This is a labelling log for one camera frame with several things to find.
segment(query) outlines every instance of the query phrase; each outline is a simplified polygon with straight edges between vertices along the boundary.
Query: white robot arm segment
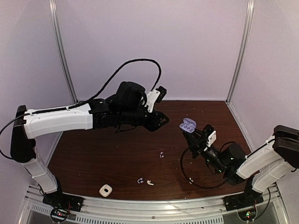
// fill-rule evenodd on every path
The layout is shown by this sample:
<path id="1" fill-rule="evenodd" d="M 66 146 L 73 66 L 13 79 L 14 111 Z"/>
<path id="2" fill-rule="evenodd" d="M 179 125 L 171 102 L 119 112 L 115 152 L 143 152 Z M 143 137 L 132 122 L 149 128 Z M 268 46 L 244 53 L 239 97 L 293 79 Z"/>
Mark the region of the white robot arm segment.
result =
<path id="1" fill-rule="evenodd" d="M 32 179 L 38 182 L 45 194 L 57 191 L 57 180 L 55 176 L 49 171 L 47 165 L 40 157 L 37 148 L 35 148 L 34 151 L 36 158 L 21 164 L 31 174 Z"/>
<path id="2" fill-rule="evenodd" d="M 237 170 L 237 175 L 243 179 L 250 178 L 255 172 L 261 170 L 273 162 L 281 159 L 281 156 L 273 149 L 273 140 L 275 137 L 271 136 L 267 141 L 267 145 L 253 153 L 246 158 L 242 165 Z"/>
<path id="3" fill-rule="evenodd" d="M 37 136 L 63 132 L 76 129 L 92 129 L 93 115 L 89 113 L 91 110 L 89 104 L 85 104 L 73 109 L 32 114 L 36 110 L 28 110 L 30 113 L 24 117 L 25 132 L 28 139 L 34 139 Z"/>
<path id="4" fill-rule="evenodd" d="M 269 186 L 284 177 L 284 175 L 288 174 L 293 169 L 294 167 L 288 162 L 280 159 L 253 177 L 252 189 L 258 193 L 263 193 Z"/>

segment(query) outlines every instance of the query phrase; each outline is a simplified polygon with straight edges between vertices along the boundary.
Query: small debris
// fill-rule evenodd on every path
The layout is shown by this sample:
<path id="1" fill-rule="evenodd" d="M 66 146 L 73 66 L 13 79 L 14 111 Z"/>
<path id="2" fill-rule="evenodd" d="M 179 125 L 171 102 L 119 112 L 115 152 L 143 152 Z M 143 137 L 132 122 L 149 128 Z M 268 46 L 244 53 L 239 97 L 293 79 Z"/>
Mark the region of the small debris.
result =
<path id="1" fill-rule="evenodd" d="M 194 182 L 194 180 L 191 177 L 189 177 L 189 180 L 189 184 L 192 184 Z"/>
<path id="2" fill-rule="evenodd" d="M 140 178 L 137 180 L 137 183 L 139 183 L 139 184 L 144 184 L 144 180 L 143 180 L 143 178 L 140 177 Z"/>

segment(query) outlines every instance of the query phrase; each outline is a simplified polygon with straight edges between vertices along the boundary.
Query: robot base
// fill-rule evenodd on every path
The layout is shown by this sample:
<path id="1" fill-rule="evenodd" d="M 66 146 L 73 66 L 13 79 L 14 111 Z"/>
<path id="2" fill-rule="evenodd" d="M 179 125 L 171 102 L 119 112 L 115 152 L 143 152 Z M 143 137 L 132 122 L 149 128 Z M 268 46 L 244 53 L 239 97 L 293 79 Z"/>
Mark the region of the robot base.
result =
<path id="1" fill-rule="evenodd" d="M 68 202 L 70 202 L 70 206 L 71 206 L 70 210 L 71 211 L 77 211 L 77 212 L 81 211 L 83 198 L 81 198 L 79 196 L 63 194 L 63 199 L 67 203 L 61 204 L 61 208 L 65 209 L 65 210 L 68 210 L 69 209 L 69 203 Z M 43 197 L 43 203 L 51 205 L 49 203 L 48 199 L 45 196 Z"/>
<path id="2" fill-rule="evenodd" d="M 263 202 L 262 194 L 257 192 L 241 193 L 224 197 L 226 211 L 243 209 Z"/>

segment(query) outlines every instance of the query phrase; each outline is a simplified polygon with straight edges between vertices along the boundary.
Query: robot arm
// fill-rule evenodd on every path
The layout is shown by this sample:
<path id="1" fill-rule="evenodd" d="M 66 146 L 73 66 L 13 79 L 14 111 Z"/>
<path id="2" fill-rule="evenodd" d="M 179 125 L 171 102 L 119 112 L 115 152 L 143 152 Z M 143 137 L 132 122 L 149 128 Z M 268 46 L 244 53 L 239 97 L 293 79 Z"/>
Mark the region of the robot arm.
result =
<path id="1" fill-rule="evenodd" d="M 299 168 L 299 130 L 277 126 L 273 136 L 264 145 L 246 156 L 237 143 L 223 151 L 217 150 L 213 146 L 216 131 L 210 125 L 200 131 L 196 129 L 195 121 L 184 119 L 180 128 L 194 159 L 202 155 L 216 173 L 224 173 L 223 178 L 231 185 L 247 180 L 244 193 L 224 198 L 227 210 L 263 202 L 262 193 L 269 186 L 291 170 Z"/>
<path id="2" fill-rule="evenodd" d="M 92 99 L 78 107 L 68 106 L 46 110 L 27 110 L 19 106 L 14 122 L 11 157 L 21 163 L 46 194 L 45 203 L 58 206 L 68 202 L 71 210 L 80 211 L 82 198 L 62 193 L 59 180 L 41 159 L 35 138 L 48 133 L 75 129 L 99 129 L 121 125 L 143 126 L 153 132 L 169 122 L 162 112 L 154 110 L 166 95 L 162 86 L 150 91 L 132 82 L 122 82 L 117 93 L 107 99 Z"/>

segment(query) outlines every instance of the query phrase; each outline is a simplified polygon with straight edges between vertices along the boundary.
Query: metal grate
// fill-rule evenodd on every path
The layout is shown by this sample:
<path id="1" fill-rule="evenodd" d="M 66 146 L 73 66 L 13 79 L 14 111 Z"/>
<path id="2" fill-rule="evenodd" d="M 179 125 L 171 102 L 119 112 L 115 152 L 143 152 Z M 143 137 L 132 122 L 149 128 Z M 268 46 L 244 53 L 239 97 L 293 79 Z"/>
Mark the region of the metal grate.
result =
<path id="1" fill-rule="evenodd" d="M 79 224 L 139 224 L 144 222 L 122 222 L 122 221 L 111 221 L 111 220 L 105 220 L 100 218 L 94 218 L 94 217 L 87 217 L 84 215 L 77 215 L 76 217 L 76 223 Z M 216 217 L 209 217 L 209 218 L 199 218 L 192 221 L 182 221 L 182 222 L 159 222 L 155 221 L 152 223 L 157 224 L 224 224 L 223 217 L 222 216 L 216 216 Z"/>
<path id="2" fill-rule="evenodd" d="M 45 215 L 50 215 L 50 212 L 51 212 L 51 209 L 49 209 L 45 206 L 39 205 L 39 204 L 32 204 L 31 210 L 45 214 Z"/>

